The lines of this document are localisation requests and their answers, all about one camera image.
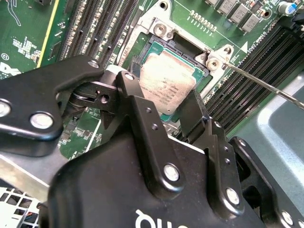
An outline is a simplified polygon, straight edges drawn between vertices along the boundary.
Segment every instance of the gray metal panel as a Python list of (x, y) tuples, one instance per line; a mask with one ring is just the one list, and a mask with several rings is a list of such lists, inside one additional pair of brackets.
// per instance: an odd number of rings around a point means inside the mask
[[(304, 73), (284, 91), (304, 101)], [(276, 96), (235, 136), (250, 144), (304, 215), (304, 111)]]

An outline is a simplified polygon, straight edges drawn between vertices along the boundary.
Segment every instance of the black mounting arm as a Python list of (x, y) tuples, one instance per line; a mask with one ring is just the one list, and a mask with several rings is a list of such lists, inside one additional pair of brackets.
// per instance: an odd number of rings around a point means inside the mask
[(178, 109), (180, 138), (200, 150), (168, 138), (135, 75), (104, 72), (86, 56), (2, 80), (0, 101), (6, 152), (52, 153), (62, 118), (88, 106), (101, 110), (106, 125), (101, 146), (54, 176), (41, 227), (300, 227), (303, 221), (247, 143), (227, 142), (195, 91)]

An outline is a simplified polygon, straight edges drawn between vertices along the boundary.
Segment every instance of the silver screw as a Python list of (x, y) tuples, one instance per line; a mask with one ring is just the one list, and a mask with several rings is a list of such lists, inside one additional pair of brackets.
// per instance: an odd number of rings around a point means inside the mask
[(30, 118), (30, 123), (39, 129), (47, 129), (53, 125), (53, 122), (52, 117), (45, 113), (37, 113)]
[(300, 225), (301, 228), (304, 228), (304, 222), (303, 221), (299, 220), (299, 225)]
[(222, 126), (219, 124), (219, 122), (217, 122), (217, 121), (214, 121), (214, 124), (215, 124), (217, 127), (222, 127)]
[(157, 25), (155, 25), (153, 32), (158, 37), (163, 37), (167, 32), (167, 27), (164, 26), (163, 24), (157, 24)]
[(4, 101), (0, 101), (0, 117), (10, 113), (10, 105)]
[(284, 220), (288, 223), (288, 225), (293, 225), (293, 219), (291, 218), (290, 214), (288, 214), (288, 212), (282, 210), (282, 216), (284, 218)]
[(171, 181), (177, 181), (180, 178), (180, 174), (177, 169), (170, 164), (165, 165), (163, 168), (166, 177)]
[(90, 61), (88, 61), (88, 64), (89, 64), (91, 67), (99, 68), (98, 63), (97, 63), (95, 60), (90, 60)]
[(228, 199), (231, 203), (233, 203), (235, 205), (239, 204), (239, 197), (238, 197), (238, 194), (236, 193), (236, 191), (234, 191), (232, 188), (227, 188), (226, 193), (227, 193)]
[(211, 71), (217, 70), (220, 66), (220, 63), (217, 58), (211, 58), (206, 63), (207, 63), (207, 68)]
[(239, 141), (239, 143), (240, 143), (242, 146), (246, 146), (246, 143), (244, 142), (244, 140), (239, 139), (238, 141)]
[(134, 77), (131, 74), (128, 74), (128, 73), (125, 74), (125, 77), (128, 78), (129, 80), (134, 80)]

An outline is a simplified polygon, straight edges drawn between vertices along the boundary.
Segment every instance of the metal rod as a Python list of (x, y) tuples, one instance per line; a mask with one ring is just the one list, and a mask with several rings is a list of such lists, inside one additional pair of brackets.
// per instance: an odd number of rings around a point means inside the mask
[(279, 95), (280, 97), (286, 99), (287, 101), (290, 101), (292, 103), (294, 103), (296, 106), (298, 106), (299, 108), (303, 109), (304, 110), (304, 103), (298, 101), (297, 99), (295, 99), (293, 96), (283, 92), (282, 90), (279, 90), (277, 88), (275, 88), (274, 86), (262, 81), (261, 79), (257, 78), (257, 77), (254, 77), (253, 75), (247, 73), (246, 71), (244, 70), (241, 70), (239, 68), (237, 68), (236, 66), (226, 62), (224, 63), (224, 65), (228, 66), (229, 68), (235, 70), (236, 72), (238, 72), (239, 74), (249, 78), (250, 80), (254, 81), (255, 83), (258, 83), (260, 86), (268, 89), (269, 91)]

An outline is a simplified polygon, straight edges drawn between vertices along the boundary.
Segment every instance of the capacitor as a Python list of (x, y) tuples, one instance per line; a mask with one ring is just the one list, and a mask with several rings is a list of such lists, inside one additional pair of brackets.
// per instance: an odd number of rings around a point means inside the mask
[(284, 15), (293, 15), (296, 11), (296, 4), (293, 2), (282, 1), (277, 7), (277, 11)]

